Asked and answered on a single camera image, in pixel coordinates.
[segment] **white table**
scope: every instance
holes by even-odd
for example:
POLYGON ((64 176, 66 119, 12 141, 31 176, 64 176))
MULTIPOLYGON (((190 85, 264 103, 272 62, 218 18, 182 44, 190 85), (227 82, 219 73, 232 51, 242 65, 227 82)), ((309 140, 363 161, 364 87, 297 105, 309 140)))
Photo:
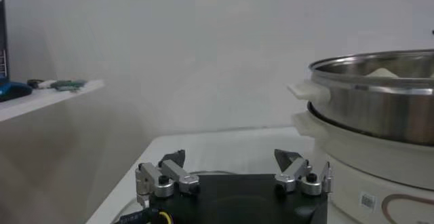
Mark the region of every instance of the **white table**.
MULTIPOLYGON (((299 136, 294 128, 274 128, 213 132, 156 138, 128 170, 117 186, 89 219, 87 224, 109 224, 136 198, 134 170, 142 162, 156 164, 164 154, 185 149, 184 169, 226 170, 239 174, 279 172, 274 149, 299 152, 303 157, 321 161, 321 154, 311 138, 299 136)), ((329 204, 328 223, 353 224, 348 216, 329 204)))

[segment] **yellow cable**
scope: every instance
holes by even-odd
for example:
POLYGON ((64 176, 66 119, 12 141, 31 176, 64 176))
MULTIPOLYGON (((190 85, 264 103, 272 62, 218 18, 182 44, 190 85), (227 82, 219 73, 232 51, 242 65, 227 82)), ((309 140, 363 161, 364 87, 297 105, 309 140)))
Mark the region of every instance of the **yellow cable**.
POLYGON ((167 224, 173 224, 172 218, 170 218, 170 215, 168 213, 161 211, 161 212, 159 212, 159 214, 162 215, 166 219, 167 224))

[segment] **white shelf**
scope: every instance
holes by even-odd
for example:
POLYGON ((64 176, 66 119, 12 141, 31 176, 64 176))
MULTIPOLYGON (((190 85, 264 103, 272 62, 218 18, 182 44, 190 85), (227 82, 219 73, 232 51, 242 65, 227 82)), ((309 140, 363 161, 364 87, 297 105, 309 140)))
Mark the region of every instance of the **white shelf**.
POLYGON ((86 94, 102 87, 104 87, 102 80, 94 80, 87 82, 78 92, 58 92, 55 89, 33 90, 31 95, 0 102, 0 122, 86 94))

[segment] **pot rim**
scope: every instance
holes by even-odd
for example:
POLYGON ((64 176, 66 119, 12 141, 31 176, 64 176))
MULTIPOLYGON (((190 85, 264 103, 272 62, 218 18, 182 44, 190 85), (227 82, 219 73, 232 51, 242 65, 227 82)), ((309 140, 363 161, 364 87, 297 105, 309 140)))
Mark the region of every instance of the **pot rim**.
POLYGON ((326 58, 318 60, 309 65, 309 69, 313 73, 313 76, 324 79, 331 79, 342 83, 354 83, 361 85, 373 85, 373 86, 387 86, 394 88, 426 88, 429 92, 417 92, 410 94, 434 94, 434 78, 411 78, 411 77, 366 77, 364 75, 349 75, 342 73, 333 73, 327 71, 318 70, 319 67, 324 67, 328 64, 336 62, 369 60, 369 59, 381 59, 390 58, 390 55, 399 54, 400 56, 416 56, 416 55, 432 55, 434 58, 434 49, 422 49, 422 50, 395 50, 387 52, 369 52, 363 54, 351 54, 346 56, 337 56, 334 58, 326 58))

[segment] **barcode label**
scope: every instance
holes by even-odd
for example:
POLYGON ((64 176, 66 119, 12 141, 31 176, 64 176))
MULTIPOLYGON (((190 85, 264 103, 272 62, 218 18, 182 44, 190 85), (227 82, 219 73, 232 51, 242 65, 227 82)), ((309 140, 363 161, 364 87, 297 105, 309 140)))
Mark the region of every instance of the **barcode label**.
POLYGON ((376 197, 366 192, 360 192, 359 205, 368 209, 370 212, 375 210, 376 197))

